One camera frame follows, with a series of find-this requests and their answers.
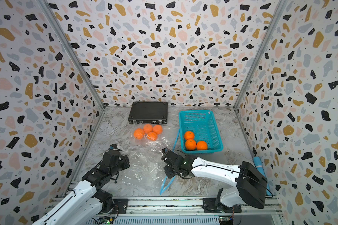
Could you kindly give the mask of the teal plastic basket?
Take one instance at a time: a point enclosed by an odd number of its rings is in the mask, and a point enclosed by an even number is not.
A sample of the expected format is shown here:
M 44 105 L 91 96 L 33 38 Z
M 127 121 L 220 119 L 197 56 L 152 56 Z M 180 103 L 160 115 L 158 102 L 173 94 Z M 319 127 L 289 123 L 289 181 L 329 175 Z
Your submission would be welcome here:
M 188 110 L 180 111 L 179 137 L 182 151 L 187 154 L 216 153 L 223 150 L 223 143 L 217 127 L 214 113 L 210 110 Z M 207 143 L 207 150 L 188 150 L 185 147 L 185 133 L 194 133 L 194 141 Z

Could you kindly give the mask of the orange fruit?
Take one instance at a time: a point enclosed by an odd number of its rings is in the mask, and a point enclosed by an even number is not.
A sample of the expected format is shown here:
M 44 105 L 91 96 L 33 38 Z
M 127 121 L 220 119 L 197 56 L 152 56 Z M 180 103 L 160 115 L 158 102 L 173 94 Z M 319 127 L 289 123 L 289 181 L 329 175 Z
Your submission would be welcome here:
M 198 151 L 206 151 L 208 150 L 208 145 L 205 141 L 199 141 L 196 143 L 196 150 Z
M 189 139 L 194 139 L 195 134 L 192 131 L 187 131 L 184 133 L 184 139 L 189 140 Z
M 185 142 L 185 149 L 187 151 L 194 151 L 196 150 L 197 143 L 194 139 L 188 139 Z

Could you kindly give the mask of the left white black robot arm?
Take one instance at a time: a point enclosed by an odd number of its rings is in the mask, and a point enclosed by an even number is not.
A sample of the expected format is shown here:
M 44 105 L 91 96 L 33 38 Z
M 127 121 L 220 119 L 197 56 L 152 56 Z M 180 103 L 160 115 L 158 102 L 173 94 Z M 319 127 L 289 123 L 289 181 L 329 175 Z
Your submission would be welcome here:
M 110 145 L 100 162 L 86 172 L 82 180 L 35 225 L 83 225 L 100 212 L 112 213 L 113 195 L 103 186 L 117 183 L 119 173 L 130 167 L 128 154 L 116 144 Z

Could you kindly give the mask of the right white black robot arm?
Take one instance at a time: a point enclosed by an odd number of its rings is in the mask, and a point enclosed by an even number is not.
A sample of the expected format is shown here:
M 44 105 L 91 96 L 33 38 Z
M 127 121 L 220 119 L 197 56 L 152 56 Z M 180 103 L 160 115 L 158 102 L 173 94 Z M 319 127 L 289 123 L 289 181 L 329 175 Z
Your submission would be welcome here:
M 265 208 L 268 180 L 249 162 L 224 165 L 168 148 L 162 149 L 161 160 L 166 163 L 164 172 L 170 179 L 175 176 L 184 180 L 200 177 L 230 185 L 228 189 L 219 189 L 214 203 L 217 211 L 243 203 L 256 209 Z

